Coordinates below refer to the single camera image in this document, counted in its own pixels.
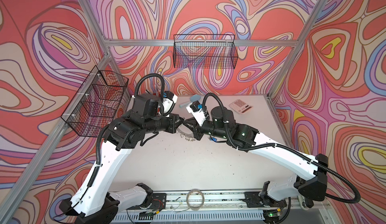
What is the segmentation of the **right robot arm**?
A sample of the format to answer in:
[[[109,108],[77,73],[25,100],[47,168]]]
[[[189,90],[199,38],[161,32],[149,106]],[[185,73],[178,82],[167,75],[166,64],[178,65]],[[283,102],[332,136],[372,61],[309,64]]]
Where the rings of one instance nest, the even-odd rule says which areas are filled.
[[[259,196],[266,206],[301,195],[311,208],[314,201],[323,201],[327,196],[325,155],[308,155],[282,145],[254,127],[237,123],[233,112],[225,107],[217,106],[207,112],[195,101],[186,109],[193,117],[185,121],[185,126],[196,140],[204,135],[222,138],[236,150],[265,157],[292,172],[281,181],[264,183]]]

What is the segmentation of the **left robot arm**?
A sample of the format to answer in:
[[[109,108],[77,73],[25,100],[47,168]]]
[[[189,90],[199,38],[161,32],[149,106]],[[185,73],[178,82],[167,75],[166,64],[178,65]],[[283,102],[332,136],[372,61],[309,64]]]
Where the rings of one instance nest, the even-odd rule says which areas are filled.
[[[152,205],[153,190],[143,183],[109,192],[118,170],[146,134],[174,134],[182,119],[172,114],[178,97],[171,91],[160,96],[144,93],[134,97],[132,108],[103,127],[95,145],[96,160],[82,186],[59,205],[63,215],[75,216],[77,224],[109,224],[117,213]]]

